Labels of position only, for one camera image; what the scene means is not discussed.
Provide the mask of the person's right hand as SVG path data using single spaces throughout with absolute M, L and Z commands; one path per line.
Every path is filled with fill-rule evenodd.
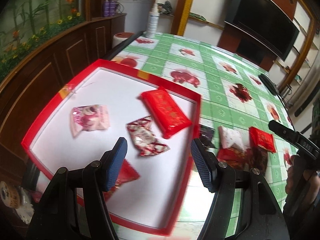
M 285 192 L 291 194 L 293 192 L 294 185 L 299 178 L 296 178 L 297 169 L 301 167 L 301 157 L 298 155 L 291 156 L 292 166 L 287 170 L 287 180 L 285 186 Z M 310 187 L 303 200 L 302 206 L 310 206 L 317 198 L 319 193 L 319 175 L 316 171 L 304 170 L 303 177 L 309 182 Z

